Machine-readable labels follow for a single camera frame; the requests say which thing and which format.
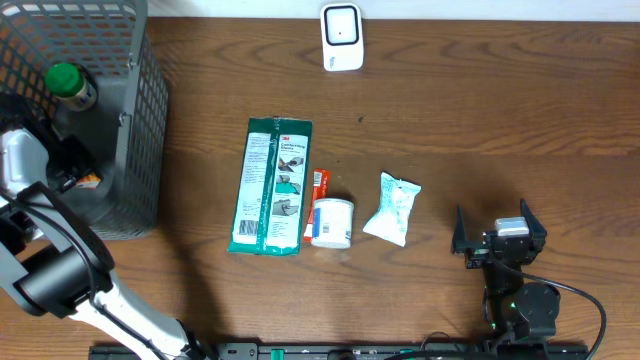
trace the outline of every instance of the white plastic bag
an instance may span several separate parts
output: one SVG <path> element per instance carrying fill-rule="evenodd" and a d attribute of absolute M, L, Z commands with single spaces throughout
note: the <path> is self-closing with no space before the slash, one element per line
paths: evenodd
<path fill-rule="evenodd" d="M 363 231 L 404 246 L 413 200 L 422 187 L 383 172 L 380 175 L 380 188 L 380 208 Z"/>

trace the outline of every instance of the gray mesh wastebasket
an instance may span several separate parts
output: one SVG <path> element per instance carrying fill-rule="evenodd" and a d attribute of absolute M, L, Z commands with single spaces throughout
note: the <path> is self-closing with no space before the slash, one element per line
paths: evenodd
<path fill-rule="evenodd" d="M 102 183 L 62 200 L 104 239 L 144 235 L 155 224 L 168 92 L 145 36 L 142 0 L 0 0 L 0 91 L 31 99 L 63 136 L 96 161 Z M 73 113 L 44 85 L 58 62 L 94 81 L 98 102 Z"/>

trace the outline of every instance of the small bag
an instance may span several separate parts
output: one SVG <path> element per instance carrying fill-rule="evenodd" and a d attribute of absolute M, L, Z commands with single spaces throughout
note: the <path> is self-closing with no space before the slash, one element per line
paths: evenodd
<path fill-rule="evenodd" d="M 364 226 L 363 231 L 396 245 L 405 246 L 409 214 L 421 189 L 420 185 L 395 179 L 383 172 L 380 175 L 380 208 Z"/>
<path fill-rule="evenodd" d="M 229 252 L 297 255 L 312 122 L 249 119 Z"/>

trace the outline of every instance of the green package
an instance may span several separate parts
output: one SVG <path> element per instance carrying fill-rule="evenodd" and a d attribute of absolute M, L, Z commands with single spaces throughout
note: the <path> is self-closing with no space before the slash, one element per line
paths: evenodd
<path fill-rule="evenodd" d="M 249 119 L 229 252 L 297 255 L 312 122 Z"/>

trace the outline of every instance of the wooden table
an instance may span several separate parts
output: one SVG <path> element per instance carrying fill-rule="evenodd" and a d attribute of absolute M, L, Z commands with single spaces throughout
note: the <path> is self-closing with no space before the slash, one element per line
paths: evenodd
<path fill-rule="evenodd" d="M 118 273 L 211 341 L 473 338 L 490 327 L 482 272 L 449 254 L 455 206 L 490 229 L 517 216 L 522 197 L 549 231 L 526 270 L 602 301 L 597 359 L 637 359 L 639 30 L 366 21 L 364 67 L 330 74 L 315 20 L 150 19 L 171 85 L 160 221 L 148 238 L 108 244 Z M 331 194 L 356 203 L 351 249 L 226 252 L 247 120 L 275 114 L 314 120 L 311 167 L 331 170 Z M 382 171 L 422 185 L 404 248 L 362 232 Z M 591 345 L 595 307 L 562 296 L 556 339 Z M 112 341 L 30 317 L 5 294 L 0 319 L 2 358 L 83 359 Z"/>

